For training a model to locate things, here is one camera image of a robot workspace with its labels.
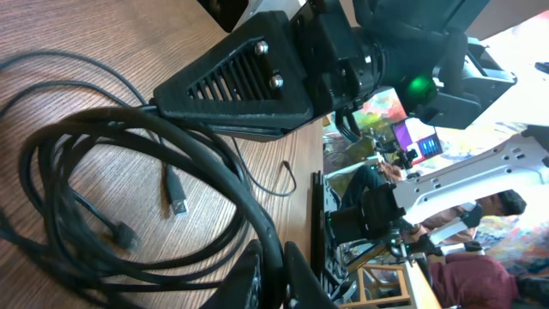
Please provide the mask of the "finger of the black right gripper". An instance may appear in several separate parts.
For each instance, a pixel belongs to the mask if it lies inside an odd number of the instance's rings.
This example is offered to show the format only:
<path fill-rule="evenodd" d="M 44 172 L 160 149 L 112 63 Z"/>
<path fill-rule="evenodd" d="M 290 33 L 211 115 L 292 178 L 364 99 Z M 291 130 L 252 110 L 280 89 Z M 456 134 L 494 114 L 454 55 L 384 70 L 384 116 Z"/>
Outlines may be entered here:
<path fill-rule="evenodd" d="M 282 11 L 261 12 L 154 89 L 170 120 L 248 140 L 276 140 L 314 118 Z"/>

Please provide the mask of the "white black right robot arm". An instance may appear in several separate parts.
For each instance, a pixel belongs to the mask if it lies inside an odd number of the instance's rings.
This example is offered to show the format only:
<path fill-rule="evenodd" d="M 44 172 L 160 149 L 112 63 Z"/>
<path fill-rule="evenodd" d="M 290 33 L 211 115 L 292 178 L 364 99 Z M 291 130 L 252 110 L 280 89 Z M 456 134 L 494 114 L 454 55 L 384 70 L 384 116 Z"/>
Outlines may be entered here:
<path fill-rule="evenodd" d="M 219 134 L 276 140 L 327 114 L 350 140 L 353 113 L 393 88 L 424 124 L 468 127 L 498 97 L 466 30 L 481 1 L 357 1 L 352 27 L 337 1 L 293 16 L 257 12 L 154 90 L 170 120 Z M 425 177 L 383 185 L 328 218 L 333 239 L 381 239 L 448 207 L 548 181 L 548 130 L 529 126 L 495 148 Z"/>

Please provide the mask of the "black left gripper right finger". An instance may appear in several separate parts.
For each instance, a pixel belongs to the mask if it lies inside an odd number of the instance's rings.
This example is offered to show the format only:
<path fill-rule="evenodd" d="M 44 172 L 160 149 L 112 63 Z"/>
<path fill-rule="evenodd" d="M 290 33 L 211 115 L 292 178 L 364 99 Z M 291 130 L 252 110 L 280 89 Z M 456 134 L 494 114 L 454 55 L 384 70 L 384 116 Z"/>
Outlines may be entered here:
<path fill-rule="evenodd" d="M 337 309 L 324 292 L 297 245 L 288 241 L 285 254 L 285 309 Z"/>

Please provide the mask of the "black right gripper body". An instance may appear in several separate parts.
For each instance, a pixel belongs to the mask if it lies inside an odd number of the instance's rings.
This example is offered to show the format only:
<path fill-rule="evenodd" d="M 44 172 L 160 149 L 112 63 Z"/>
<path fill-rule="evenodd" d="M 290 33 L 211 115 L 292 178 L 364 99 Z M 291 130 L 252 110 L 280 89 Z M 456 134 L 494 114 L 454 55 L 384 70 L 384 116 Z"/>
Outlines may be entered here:
<path fill-rule="evenodd" d="M 365 54 L 340 2 L 308 1 L 291 26 L 315 114 L 338 110 L 369 93 Z"/>

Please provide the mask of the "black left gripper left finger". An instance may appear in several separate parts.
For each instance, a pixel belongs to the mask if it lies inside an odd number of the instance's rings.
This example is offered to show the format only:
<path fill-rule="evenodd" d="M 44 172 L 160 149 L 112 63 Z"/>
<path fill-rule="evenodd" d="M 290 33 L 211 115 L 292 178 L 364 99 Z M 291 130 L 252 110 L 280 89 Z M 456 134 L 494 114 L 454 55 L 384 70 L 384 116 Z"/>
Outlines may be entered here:
<path fill-rule="evenodd" d="M 201 309 L 258 309 L 262 304 L 262 246 L 254 239 Z"/>

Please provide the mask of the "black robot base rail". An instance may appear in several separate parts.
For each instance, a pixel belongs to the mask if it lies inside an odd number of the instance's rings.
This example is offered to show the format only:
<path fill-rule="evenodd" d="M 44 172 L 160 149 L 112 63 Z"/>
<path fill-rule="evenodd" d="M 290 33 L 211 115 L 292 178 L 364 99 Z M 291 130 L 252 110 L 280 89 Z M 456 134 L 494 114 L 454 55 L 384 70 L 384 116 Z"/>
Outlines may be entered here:
<path fill-rule="evenodd" d="M 341 268 L 332 249 L 327 217 L 341 201 L 322 172 L 314 172 L 311 182 L 311 269 L 324 291 L 332 295 L 345 276 L 337 275 Z"/>

